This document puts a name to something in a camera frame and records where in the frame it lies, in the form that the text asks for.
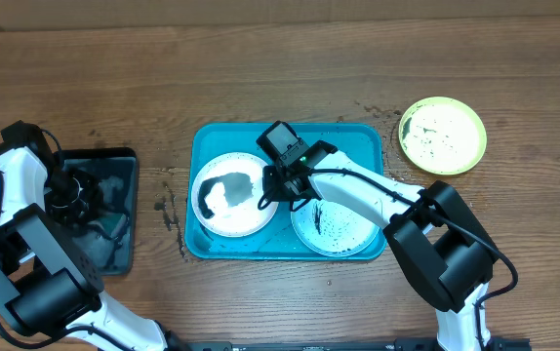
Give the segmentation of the green scrubbing sponge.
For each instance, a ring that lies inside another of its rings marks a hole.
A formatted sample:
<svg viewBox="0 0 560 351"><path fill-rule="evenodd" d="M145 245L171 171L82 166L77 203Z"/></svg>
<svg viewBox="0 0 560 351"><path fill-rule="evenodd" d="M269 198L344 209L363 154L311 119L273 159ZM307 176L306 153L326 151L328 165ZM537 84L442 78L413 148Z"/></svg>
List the green scrubbing sponge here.
<svg viewBox="0 0 560 351"><path fill-rule="evenodd" d="M108 241L120 240L128 232L129 216L122 213L103 213L97 219L97 228L102 238Z"/></svg>

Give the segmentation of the white plate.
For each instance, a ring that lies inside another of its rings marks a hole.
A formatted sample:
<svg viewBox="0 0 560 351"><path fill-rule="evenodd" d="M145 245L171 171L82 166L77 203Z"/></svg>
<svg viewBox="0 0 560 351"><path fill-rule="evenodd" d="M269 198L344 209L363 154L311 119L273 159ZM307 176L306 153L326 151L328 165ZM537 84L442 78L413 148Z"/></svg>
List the white plate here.
<svg viewBox="0 0 560 351"><path fill-rule="evenodd" d="M207 230L237 238L263 229L274 217L278 205L259 208L263 195L262 158L250 153L222 154L197 173L191 186L191 206Z"/></svg>

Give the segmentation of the light blue plate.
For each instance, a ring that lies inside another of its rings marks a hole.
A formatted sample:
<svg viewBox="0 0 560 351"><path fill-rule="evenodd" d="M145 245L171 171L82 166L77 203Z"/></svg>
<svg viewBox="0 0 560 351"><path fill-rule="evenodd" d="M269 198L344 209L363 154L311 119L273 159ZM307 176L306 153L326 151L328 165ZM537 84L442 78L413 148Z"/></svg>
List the light blue plate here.
<svg viewBox="0 0 560 351"><path fill-rule="evenodd" d="M386 248L380 228L336 203L311 200L291 221L298 238L327 260L372 260Z"/></svg>

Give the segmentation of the yellow-green plate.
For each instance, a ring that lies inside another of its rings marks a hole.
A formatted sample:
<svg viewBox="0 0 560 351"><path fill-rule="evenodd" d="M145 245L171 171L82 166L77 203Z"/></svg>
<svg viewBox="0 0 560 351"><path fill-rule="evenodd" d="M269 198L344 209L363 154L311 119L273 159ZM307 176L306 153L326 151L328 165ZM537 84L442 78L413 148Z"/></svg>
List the yellow-green plate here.
<svg viewBox="0 0 560 351"><path fill-rule="evenodd" d="M427 97L413 103L402 115L398 139L413 164L440 176L471 170L488 144L479 115L451 97Z"/></svg>

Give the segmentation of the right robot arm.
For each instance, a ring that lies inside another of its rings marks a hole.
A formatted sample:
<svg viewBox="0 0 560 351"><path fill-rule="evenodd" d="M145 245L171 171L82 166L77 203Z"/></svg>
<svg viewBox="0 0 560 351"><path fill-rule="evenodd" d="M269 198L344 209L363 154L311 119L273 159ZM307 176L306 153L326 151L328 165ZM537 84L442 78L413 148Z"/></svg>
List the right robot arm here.
<svg viewBox="0 0 560 351"><path fill-rule="evenodd" d="M263 169L261 209L316 199L369 220L382 230L411 287L435 308L440 348L488 348L483 307L498 250L451 185L422 188L379 175L326 141L307 144L281 121L257 144L272 162Z"/></svg>

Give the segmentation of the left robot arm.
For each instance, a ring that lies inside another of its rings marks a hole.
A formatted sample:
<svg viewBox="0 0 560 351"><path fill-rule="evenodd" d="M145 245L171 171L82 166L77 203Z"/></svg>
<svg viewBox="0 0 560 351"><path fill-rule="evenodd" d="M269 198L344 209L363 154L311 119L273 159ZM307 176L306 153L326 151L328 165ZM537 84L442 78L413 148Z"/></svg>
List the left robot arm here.
<svg viewBox="0 0 560 351"><path fill-rule="evenodd" d="M0 142L0 336L25 350L75 338L99 350L181 350L109 295L133 262L139 165L128 147L62 150L34 124Z"/></svg>

